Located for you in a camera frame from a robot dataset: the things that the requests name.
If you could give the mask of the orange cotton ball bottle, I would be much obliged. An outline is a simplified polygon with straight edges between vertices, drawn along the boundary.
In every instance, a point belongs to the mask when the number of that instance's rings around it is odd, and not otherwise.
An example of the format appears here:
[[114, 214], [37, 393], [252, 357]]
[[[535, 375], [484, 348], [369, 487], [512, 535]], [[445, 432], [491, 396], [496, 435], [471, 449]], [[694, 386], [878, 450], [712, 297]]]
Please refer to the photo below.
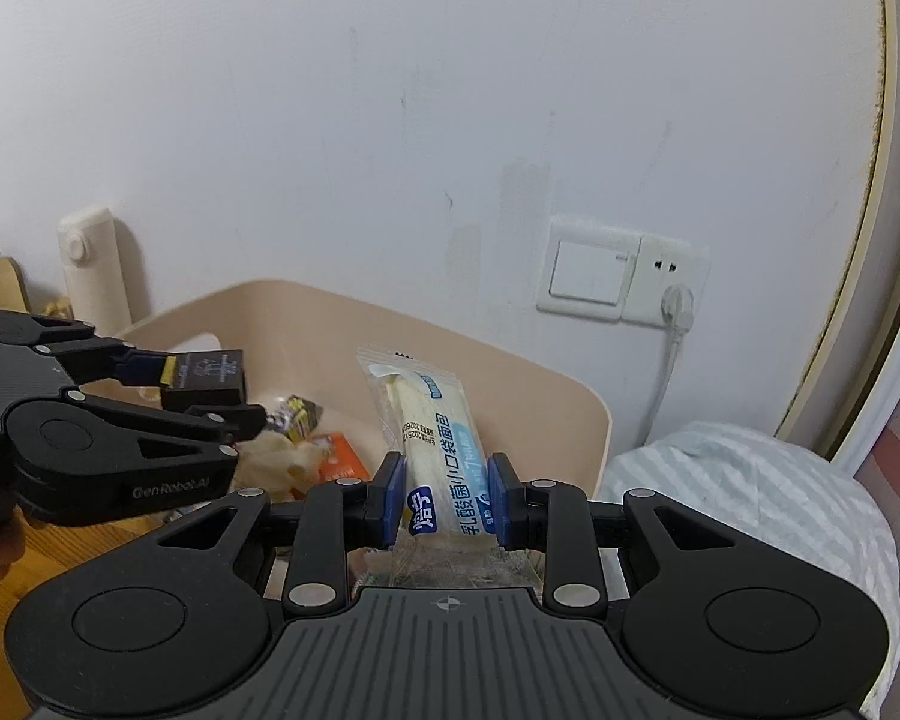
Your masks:
[[343, 433], [328, 433], [315, 436], [312, 444], [322, 452], [318, 465], [318, 478], [322, 483], [336, 479], [360, 479], [368, 481], [370, 473], [362, 463], [356, 450]]

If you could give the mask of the small black box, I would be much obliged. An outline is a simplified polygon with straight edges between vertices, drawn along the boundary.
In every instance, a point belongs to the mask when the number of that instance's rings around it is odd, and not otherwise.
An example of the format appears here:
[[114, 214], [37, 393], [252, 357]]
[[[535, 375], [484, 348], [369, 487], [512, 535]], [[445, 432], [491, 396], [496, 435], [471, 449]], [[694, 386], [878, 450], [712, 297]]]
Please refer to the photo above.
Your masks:
[[244, 353], [240, 349], [167, 356], [160, 374], [160, 405], [164, 410], [185, 413], [190, 408], [229, 408], [245, 401]]

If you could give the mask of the packaged bread snack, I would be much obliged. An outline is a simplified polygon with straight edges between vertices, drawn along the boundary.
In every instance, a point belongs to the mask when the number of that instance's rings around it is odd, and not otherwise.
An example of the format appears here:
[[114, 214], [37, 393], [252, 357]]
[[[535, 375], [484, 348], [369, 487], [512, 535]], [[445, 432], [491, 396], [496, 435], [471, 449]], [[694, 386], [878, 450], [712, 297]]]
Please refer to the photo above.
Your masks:
[[403, 516], [393, 550], [502, 550], [487, 460], [458, 377], [377, 349], [359, 351], [357, 361], [386, 440], [406, 460]]

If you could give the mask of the green plaid scrunchie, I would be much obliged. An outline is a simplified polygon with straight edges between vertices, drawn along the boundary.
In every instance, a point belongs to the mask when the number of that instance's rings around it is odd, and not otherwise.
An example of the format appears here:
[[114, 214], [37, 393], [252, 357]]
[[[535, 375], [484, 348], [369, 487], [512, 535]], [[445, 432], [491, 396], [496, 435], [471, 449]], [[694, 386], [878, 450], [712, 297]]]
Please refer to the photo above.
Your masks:
[[494, 548], [477, 553], [450, 550], [368, 551], [357, 580], [392, 589], [543, 590], [543, 578], [525, 553]]

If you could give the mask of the long dark patterned box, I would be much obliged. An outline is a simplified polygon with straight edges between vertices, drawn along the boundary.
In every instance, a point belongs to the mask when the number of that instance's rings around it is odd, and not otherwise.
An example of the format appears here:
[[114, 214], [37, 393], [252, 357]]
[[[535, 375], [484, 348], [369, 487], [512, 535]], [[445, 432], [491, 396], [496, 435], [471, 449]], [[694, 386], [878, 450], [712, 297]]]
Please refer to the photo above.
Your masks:
[[318, 403], [301, 395], [278, 398], [268, 413], [268, 429], [299, 444], [317, 431], [322, 414]]

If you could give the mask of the white thermos bottle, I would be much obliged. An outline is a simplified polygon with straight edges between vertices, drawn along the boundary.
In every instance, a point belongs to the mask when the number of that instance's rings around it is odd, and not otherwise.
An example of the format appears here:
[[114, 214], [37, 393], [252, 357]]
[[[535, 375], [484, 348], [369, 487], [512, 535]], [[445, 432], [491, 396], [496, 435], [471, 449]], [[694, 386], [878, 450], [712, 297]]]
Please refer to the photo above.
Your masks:
[[93, 325], [100, 335], [116, 335], [130, 327], [112, 212], [105, 206], [87, 206], [61, 218], [56, 235], [73, 316]]

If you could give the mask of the beige plastic storage bin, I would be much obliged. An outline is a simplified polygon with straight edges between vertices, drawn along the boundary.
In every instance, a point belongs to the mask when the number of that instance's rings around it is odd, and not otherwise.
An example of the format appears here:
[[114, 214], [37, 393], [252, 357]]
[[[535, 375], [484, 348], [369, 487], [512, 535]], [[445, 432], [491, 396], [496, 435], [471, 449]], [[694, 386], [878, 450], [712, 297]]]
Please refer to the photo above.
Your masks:
[[382, 422], [357, 353], [397, 351], [463, 383], [482, 448], [504, 452], [522, 478], [596, 491], [613, 418], [578, 380], [424, 320], [294, 281], [245, 281], [131, 325], [123, 338], [148, 349], [212, 337], [244, 351], [248, 396], [272, 403], [304, 395], [325, 408], [320, 426], [351, 442], [375, 468]]

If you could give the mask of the striped light blue blanket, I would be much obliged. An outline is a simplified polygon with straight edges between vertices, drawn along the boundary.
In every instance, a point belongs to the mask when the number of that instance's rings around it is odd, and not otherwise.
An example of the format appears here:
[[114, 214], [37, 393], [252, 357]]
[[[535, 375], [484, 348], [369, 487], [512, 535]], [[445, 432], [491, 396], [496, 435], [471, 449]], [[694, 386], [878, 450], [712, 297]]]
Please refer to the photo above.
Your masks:
[[891, 527], [852, 476], [800, 445], [747, 427], [691, 422], [606, 461], [596, 499], [655, 489], [862, 589], [888, 622], [889, 650], [863, 702], [881, 715], [900, 665], [899, 561]]

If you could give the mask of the white wall switch socket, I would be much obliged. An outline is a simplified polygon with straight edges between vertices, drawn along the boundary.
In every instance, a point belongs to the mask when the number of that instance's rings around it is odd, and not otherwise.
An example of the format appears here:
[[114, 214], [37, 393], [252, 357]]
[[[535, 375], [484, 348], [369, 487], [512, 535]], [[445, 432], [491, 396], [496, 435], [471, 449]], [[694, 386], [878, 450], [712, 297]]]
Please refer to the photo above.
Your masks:
[[691, 294], [692, 305], [697, 305], [709, 271], [710, 250], [705, 245], [574, 216], [553, 216], [536, 309], [663, 328], [668, 289], [683, 286]]

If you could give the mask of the white door frame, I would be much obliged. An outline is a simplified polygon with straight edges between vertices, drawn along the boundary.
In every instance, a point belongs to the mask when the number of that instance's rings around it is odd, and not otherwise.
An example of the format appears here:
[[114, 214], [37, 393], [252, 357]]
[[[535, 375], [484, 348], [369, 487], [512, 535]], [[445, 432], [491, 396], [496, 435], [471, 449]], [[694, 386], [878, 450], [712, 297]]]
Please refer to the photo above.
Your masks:
[[877, 217], [863, 273], [888, 277], [889, 284], [870, 301], [880, 323], [850, 390], [844, 432], [834, 445], [834, 465], [849, 475], [870, 455], [900, 399], [900, 0], [883, 0], [883, 5], [883, 117], [868, 204]]

